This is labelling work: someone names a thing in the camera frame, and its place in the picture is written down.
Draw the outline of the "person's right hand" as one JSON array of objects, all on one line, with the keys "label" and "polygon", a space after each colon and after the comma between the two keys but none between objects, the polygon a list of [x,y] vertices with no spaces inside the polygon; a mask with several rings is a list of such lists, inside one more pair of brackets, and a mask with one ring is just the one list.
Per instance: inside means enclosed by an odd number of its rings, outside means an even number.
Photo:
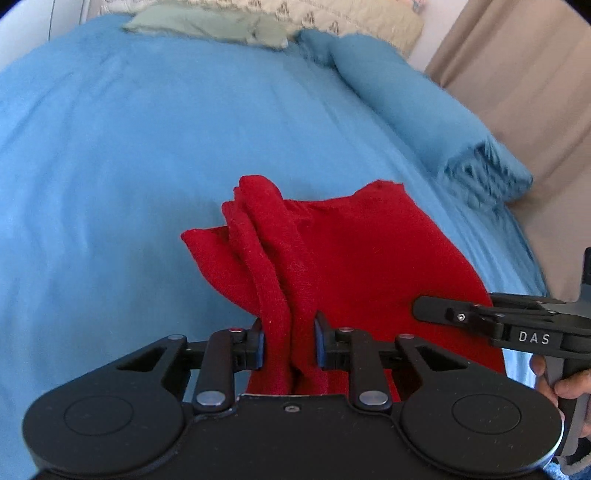
[{"label": "person's right hand", "polygon": [[584,394],[591,393],[590,370],[576,373],[551,386],[545,377],[546,360],[542,356],[533,355],[531,357],[530,369],[536,377],[535,390],[551,401],[560,412],[562,419],[565,419],[565,415],[558,405],[560,399],[574,400]]}]

